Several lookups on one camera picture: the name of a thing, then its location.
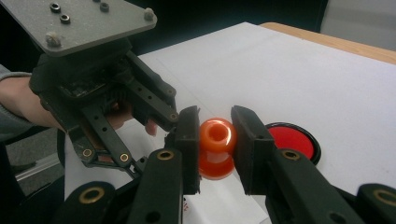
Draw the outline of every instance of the person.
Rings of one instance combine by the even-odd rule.
[[[62,126],[44,109],[40,99],[29,88],[30,73],[10,72],[0,64],[0,142],[28,131],[35,125],[58,128]],[[132,106],[119,103],[106,115],[114,129],[132,119]],[[146,131],[155,135],[156,124],[149,120]]]

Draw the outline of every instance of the white tabletop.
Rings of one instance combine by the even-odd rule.
[[[396,65],[248,23],[140,58],[177,89],[178,110],[190,105],[201,108],[201,122],[212,117],[231,120],[233,105],[248,107],[263,123],[290,122],[311,132],[322,147],[318,169],[338,188],[353,194],[363,183],[396,188]],[[163,146],[164,132],[148,137],[134,121],[118,133],[138,156]],[[119,187],[123,184],[119,180],[128,178],[120,172],[106,175],[103,169],[97,171],[99,177],[93,175],[99,168],[78,165],[70,144],[66,146],[66,196],[92,180],[110,179]],[[227,200],[230,195],[219,192],[232,189],[237,192],[233,195],[241,195],[237,200],[246,201],[231,199],[226,204],[256,209],[257,204],[243,195],[237,178],[230,179],[204,181],[201,195],[191,196],[188,201],[205,204],[200,200],[209,194]],[[227,181],[231,181],[231,188],[223,185]],[[209,223],[202,217],[208,209],[194,209],[188,212],[193,217],[191,222],[186,223]],[[230,209],[234,212],[225,213],[228,217],[250,216],[248,211],[237,213],[238,210]],[[254,209],[251,211],[260,215],[250,223],[266,218],[260,209]],[[212,223],[226,223],[223,218],[227,217],[213,214],[209,218]]]

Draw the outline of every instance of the dark background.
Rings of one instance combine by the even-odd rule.
[[[129,0],[151,7],[157,26],[131,37],[137,55],[162,49],[240,22],[262,24],[275,21],[320,32],[328,0]],[[29,36],[0,7],[0,64],[11,71],[31,72],[39,51]]]

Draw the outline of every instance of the orange cylinder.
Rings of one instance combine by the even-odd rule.
[[[213,118],[200,128],[200,175],[206,179],[222,179],[233,171],[233,149],[236,130],[226,119]]]

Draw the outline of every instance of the gray sleeve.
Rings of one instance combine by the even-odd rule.
[[[29,77],[31,74],[23,72],[10,72],[0,64],[0,81],[7,77]],[[26,132],[35,126],[26,119],[15,116],[0,105],[0,142]]]

